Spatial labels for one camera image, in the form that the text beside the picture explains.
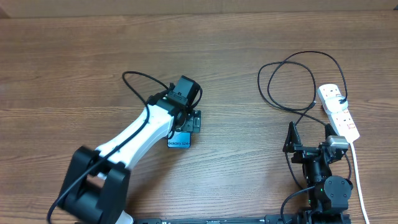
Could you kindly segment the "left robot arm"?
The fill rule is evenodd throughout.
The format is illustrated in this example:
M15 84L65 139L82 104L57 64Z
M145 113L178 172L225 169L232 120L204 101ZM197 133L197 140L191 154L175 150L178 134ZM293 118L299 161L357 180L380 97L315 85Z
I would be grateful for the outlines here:
M77 149L47 220L58 207L81 223L134 223L125 211L131 171L161 139L169 148L191 146L192 134L201 128L196 106L202 95L196 81L182 76L177 84L144 100L139 117L115 138L94 150Z

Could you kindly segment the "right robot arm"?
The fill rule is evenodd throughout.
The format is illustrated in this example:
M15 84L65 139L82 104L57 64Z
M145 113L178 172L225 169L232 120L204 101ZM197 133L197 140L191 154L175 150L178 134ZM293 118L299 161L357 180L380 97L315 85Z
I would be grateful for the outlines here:
M333 175L330 164L345 157L349 143L344 136L337 135L330 124L325 126L325 140L317 147L304 146L294 122L289 123L283 152L292 153L291 162L301 164L307 186L289 195L281 205L282 223L350 223L348 209L353 183L349 178ZM307 208L294 215L286 215L287 202L300 195L308 195Z

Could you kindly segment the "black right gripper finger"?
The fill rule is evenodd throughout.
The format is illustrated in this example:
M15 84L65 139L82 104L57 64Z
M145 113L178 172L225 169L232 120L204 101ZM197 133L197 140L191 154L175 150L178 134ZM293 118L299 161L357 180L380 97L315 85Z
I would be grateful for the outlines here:
M283 146L283 152L295 152L297 147L301 147L302 142L297 131L297 127L293 121L289 123L287 137Z
M338 135L333 129L331 124L325 125L325 142L327 143L336 143L338 140Z

